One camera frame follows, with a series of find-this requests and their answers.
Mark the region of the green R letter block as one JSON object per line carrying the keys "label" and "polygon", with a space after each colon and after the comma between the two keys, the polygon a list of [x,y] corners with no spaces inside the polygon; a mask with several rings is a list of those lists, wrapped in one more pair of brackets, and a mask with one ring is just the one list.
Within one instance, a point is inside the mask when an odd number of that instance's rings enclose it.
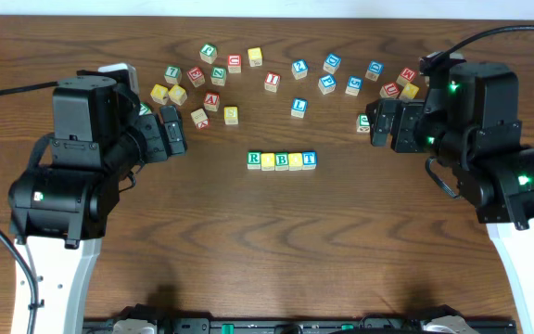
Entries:
{"label": "green R letter block", "polygon": [[249,170],[260,170],[261,169],[261,153],[259,151],[248,152],[247,167]]}

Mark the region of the blue T letter block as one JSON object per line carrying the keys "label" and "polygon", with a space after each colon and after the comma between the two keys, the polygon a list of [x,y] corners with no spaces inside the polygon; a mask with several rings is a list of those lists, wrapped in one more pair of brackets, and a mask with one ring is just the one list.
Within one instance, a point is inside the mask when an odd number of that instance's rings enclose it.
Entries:
{"label": "blue T letter block", "polygon": [[302,169],[314,170],[317,166],[317,155],[315,151],[304,151],[302,153]]}

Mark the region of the yellow O letter block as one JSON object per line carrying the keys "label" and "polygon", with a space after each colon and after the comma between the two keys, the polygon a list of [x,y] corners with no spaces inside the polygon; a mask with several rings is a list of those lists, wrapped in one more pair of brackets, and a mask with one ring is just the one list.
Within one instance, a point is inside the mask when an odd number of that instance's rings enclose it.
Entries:
{"label": "yellow O letter block", "polygon": [[261,153],[261,169],[263,171],[275,169],[275,155],[273,153]]}

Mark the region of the green B letter block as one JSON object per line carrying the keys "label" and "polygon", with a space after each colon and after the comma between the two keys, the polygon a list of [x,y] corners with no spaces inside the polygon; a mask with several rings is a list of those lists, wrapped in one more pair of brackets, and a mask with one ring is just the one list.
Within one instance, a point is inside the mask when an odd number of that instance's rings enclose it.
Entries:
{"label": "green B letter block", "polygon": [[287,152],[276,152],[274,154],[276,171],[288,171],[289,170],[289,159]]}

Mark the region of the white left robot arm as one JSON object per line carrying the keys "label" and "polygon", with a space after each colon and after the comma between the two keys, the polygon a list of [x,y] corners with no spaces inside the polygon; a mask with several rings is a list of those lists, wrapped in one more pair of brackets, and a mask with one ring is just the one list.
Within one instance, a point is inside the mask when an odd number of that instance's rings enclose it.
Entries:
{"label": "white left robot arm", "polygon": [[78,71],[53,92],[54,131],[34,145],[8,192],[16,266],[14,333],[79,333],[120,183],[185,154],[174,106],[140,112],[133,66]]}

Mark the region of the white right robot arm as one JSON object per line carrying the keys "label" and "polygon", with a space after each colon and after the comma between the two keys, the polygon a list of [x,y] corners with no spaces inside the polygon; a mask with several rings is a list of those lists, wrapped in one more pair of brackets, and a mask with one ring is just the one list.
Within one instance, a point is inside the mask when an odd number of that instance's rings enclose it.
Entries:
{"label": "white right robot arm", "polygon": [[437,175],[451,198],[465,199],[489,233],[506,271],[525,333],[534,333],[534,148],[522,144],[518,78],[506,65],[432,54],[420,61],[426,98],[382,97],[367,105],[371,143],[426,153],[451,169]]}

